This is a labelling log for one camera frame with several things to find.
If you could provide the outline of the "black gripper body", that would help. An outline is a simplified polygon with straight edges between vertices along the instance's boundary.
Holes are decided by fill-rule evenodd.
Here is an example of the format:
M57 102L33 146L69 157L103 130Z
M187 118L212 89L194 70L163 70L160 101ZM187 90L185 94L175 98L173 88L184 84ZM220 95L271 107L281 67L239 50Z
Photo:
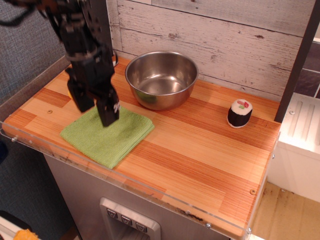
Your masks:
M115 73L112 54L106 45L85 47L71 44L66 48L66 57L72 65L66 70L69 81L76 81L84 87L93 101L117 94L111 84Z

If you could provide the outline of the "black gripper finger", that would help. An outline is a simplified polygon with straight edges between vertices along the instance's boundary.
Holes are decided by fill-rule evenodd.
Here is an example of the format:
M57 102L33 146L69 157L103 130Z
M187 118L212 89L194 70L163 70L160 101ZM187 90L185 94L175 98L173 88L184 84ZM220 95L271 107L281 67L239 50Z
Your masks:
M94 100L87 96L85 88L79 85L76 81L68 81L67 87L80 112L86 112L95 105Z
M108 127L120 117L120 102L116 93L109 93L96 102L102 125Z

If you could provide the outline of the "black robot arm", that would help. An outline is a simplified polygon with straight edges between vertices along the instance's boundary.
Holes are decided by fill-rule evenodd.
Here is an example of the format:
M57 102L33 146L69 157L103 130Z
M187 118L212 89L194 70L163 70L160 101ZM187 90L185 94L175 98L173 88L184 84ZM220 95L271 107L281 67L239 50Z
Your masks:
M97 107L103 126L119 119L120 103L111 84L115 73L110 25L108 17L101 15L106 4L90 0L11 0L13 6L25 8L20 15L1 26L15 27L34 10L50 21L54 32L65 48L65 57L71 67L68 90L83 113Z

